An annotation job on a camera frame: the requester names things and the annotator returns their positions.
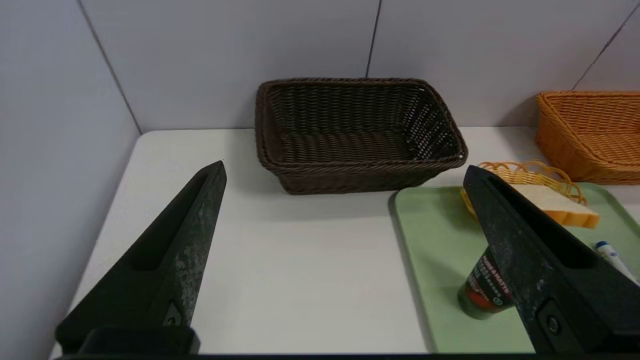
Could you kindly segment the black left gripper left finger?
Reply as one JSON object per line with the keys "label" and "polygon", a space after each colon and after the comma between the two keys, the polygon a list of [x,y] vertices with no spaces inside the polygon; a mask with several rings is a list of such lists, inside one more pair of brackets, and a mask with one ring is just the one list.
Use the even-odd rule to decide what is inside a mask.
{"label": "black left gripper left finger", "polygon": [[191,327],[227,184],[222,161],[192,176],[55,329],[64,356],[190,356]]}

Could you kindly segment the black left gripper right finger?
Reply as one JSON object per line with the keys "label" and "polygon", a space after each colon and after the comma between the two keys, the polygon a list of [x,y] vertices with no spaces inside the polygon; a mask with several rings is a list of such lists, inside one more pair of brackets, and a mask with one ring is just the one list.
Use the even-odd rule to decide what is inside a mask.
{"label": "black left gripper right finger", "polygon": [[538,354],[638,354],[638,285],[498,175],[464,190]]}

